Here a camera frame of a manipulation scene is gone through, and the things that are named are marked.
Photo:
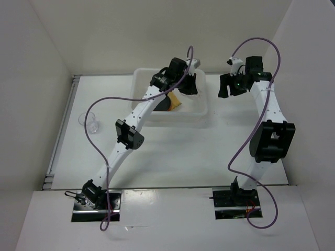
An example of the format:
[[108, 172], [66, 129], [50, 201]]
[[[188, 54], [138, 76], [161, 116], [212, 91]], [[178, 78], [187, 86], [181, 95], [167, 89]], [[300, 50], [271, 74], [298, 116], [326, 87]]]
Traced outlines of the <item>translucent plastic bin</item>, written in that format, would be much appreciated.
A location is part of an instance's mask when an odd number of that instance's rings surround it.
[[[133, 73], [130, 91], [131, 99], [141, 99], [146, 93], [149, 81], [158, 69], [138, 68]], [[173, 94], [181, 104], [172, 111], [154, 111], [145, 122], [146, 127], [197, 127], [208, 114], [205, 73], [196, 69], [196, 88], [198, 94], [184, 95], [177, 89]]]

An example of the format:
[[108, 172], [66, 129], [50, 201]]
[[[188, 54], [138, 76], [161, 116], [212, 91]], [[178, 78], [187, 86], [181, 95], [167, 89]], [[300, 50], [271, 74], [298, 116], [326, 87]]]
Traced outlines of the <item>woven bamboo tray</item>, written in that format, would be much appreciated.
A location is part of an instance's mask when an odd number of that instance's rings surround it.
[[174, 110], [175, 108], [177, 108], [178, 106], [180, 106], [182, 104], [173, 92], [169, 92], [167, 96], [170, 99], [170, 107], [169, 107], [168, 111], [172, 111], [172, 110]]

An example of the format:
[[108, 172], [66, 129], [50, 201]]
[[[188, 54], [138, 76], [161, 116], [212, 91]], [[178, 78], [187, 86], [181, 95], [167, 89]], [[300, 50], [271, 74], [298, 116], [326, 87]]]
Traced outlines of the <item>black plate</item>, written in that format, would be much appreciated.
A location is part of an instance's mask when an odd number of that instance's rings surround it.
[[154, 111], [169, 111], [171, 107], [171, 100], [169, 96], [166, 96], [154, 109]]

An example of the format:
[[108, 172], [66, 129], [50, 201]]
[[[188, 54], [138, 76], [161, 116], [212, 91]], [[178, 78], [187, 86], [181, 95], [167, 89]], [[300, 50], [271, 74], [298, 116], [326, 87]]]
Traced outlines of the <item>clear plastic cup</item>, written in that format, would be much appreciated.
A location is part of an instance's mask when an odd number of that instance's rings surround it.
[[82, 126], [87, 127], [87, 131], [89, 133], [96, 133], [99, 129], [98, 121], [96, 120], [96, 116], [93, 112], [89, 112], [87, 115], [87, 119], [85, 120], [87, 112], [83, 112], [80, 114], [78, 118], [78, 122]]

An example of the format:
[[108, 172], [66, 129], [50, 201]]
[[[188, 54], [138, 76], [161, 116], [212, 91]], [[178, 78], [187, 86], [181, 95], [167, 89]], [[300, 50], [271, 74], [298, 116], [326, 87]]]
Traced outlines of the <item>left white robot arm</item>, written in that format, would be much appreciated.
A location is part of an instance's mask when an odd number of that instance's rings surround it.
[[123, 161], [144, 143], [140, 133], [144, 122], [152, 111], [162, 102], [173, 89], [177, 88], [184, 94], [196, 95], [195, 70], [200, 66], [199, 59], [173, 58], [168, 67], [161, 69], [151, 78], [150, 84], [142, 99], [124, 119], [115, 122], [117, 139], [110, 157], [103, 156], [105, 167], [101, 168], [94, 179], [87, 181], [76, 200], [92, 209], [108, 209], [108, 185]]

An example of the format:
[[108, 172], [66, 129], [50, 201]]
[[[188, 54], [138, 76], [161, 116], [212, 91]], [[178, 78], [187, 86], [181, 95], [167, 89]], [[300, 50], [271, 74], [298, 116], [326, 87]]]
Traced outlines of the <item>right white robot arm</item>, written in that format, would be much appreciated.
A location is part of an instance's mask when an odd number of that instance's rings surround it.
[[255, 197], [257, 182], [265, 172], [287, 155], [296, 128], [281, 112], [271, 83], [273, 76], [264, 71], [262, 57], [250, 56], [245, 61], [230, 57], [227, 63], [231, 67], [230, 73], [220, 76], [218, 97], [250, 92], [260, 118], [248, 141], [250, 166], [245, 175], [237, 171], [230, 186], [231, 203], [244, 206]]

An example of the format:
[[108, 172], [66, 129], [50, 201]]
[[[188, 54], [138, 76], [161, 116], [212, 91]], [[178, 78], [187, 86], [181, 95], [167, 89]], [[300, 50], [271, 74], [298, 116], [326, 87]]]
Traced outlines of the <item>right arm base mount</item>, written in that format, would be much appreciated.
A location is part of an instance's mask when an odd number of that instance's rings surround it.
[[246, 219], [249, 212], [249, 218], [263, 217], [257, 191], [249, 197], [234, 200], [230, 188], [213, 188], [209, 199], [213, 201], [216, 220]]

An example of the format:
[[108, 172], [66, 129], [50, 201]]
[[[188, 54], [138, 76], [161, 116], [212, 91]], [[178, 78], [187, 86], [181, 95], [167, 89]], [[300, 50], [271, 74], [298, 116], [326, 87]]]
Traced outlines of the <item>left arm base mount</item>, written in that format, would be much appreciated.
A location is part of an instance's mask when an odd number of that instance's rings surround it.
[[[74, 199], [71, 222], [100, 222], [108, 216], [107, 198], [103, 196], [102, 203], [98, 206], [91, 203], [79, 192], [65, 191], [64, 195]], [[110, 220], [118, 222], [120, 219], [121, 193], [110, 192]]]

